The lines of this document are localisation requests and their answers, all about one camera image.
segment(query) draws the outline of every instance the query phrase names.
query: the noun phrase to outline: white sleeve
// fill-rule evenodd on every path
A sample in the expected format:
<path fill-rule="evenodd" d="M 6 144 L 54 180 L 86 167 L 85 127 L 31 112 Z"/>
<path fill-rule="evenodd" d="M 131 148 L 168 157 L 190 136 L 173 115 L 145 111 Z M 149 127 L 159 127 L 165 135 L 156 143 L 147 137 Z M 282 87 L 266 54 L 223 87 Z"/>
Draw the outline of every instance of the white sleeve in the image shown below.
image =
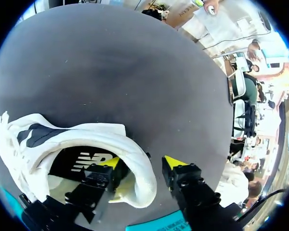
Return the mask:
<path fill-rule="evenodd" d="M 248 197 L 248 179 L 239 167 L 227 163 L 216 192 L 221 194 L 220 205 L 239 204 Z"/>

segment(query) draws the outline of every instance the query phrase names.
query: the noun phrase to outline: person's hand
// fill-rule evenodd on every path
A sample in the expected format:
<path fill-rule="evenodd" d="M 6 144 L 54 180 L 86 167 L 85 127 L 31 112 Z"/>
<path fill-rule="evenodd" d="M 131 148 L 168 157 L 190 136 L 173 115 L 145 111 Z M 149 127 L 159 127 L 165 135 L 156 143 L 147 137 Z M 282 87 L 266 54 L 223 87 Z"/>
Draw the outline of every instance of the person's hand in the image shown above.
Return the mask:
<path fill-rule="evenodd" d="M 208 12 L 208 6 L 214 7 L 214 12 L 217 14 L 219 8 L 219 0 L 206 0 L 203 4 L 204 10 Z"/>
<path fill-rule="evenodd" d="M 255 44 L 252 42 L 248 47 L 247 47 L 247 57 L 252 61 L 256 62 L 259 61 L 261 62 L 261 58 L 259 58 L 256 54 L 256 51 L 259 50 L 259 46 L 255 46 Z"/>
<path fill-rule="evenodd" d="M 247 161 L 247 160 L 245 160 L 245 161 L 243 162 L 243 166 L 244 166 L 244 168 L 251 169 L 252 163 L 249 162 L 249 161 Z"/>
<path fill-rule="evenodd" d="M 242 172 L 243 172 L 243 171 L 245 170 L 245 168 L 246 168 L 244 165 L 240 165 L 239 167 L 240 167 L 240 169 L 241 169 Z"/>

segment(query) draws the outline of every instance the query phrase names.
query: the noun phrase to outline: chair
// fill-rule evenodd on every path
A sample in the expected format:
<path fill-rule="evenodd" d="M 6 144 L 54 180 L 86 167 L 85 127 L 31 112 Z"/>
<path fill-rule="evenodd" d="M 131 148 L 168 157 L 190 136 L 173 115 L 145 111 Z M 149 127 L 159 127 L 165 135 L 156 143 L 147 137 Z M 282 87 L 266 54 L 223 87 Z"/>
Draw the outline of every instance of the chair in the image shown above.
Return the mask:
<path fill-rule="evenodd" d="M 235 80 L 236 80 L 237 95 L 234 96 L 234 100 L 243 96 L 246 92 L 244 75 L 241 70 L 235 71 Z"/>
<path fill-rule="evenodd" d="M 244 136 L 245 118 L 239 118 L 244 114 L 245 114 L 245 102 L 243 100 L 234 101 L 232 139 L 238 139 Z"/>

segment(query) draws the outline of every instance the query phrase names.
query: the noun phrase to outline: round table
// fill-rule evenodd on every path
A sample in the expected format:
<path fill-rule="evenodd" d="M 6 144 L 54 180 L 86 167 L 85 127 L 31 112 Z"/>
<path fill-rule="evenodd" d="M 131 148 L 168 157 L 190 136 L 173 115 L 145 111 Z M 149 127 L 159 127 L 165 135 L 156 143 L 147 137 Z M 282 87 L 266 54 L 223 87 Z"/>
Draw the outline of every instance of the round table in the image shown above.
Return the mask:
<path fill-rule="evenodd" d="M 109 204 L 96 231 L 178 209 L 162 176 L 164 155 L 195 163 L 215 190 L 233 119 L 227 78 L 201 48 L 150 16 L 100 4 L 53 8 L 12 30 L 0 51 L 0 115 L 6 110 L 10 121 L 40 113 L 59 127 L 121 123 L 151 154 L 154 202 Z M 20 194 L 1 158 L 0 183 Z"/>

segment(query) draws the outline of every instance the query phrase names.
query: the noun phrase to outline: dark gray tabletop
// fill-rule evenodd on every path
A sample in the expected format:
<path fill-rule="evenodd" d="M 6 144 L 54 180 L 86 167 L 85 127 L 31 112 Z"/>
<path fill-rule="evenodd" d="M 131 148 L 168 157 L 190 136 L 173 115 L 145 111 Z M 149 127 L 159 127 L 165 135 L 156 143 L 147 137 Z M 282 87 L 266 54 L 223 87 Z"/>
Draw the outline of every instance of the dark gray tabletop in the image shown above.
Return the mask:
<path fill-rule="evenodd" d="M 110 204 L 97 231 L 178 209 L 161 171 L 169 155 L 196 163 L 215 190 L 229 150 L 232 107 L 225 74 L 192 41 L 119 7 L 77 4 L 20 23 L 0 51 L 0 115 L 40 113 L 59 127 L 122 123 L 152 156 L 151 206 Z M 0 159 L 0 182 L 20 194 Z"/>

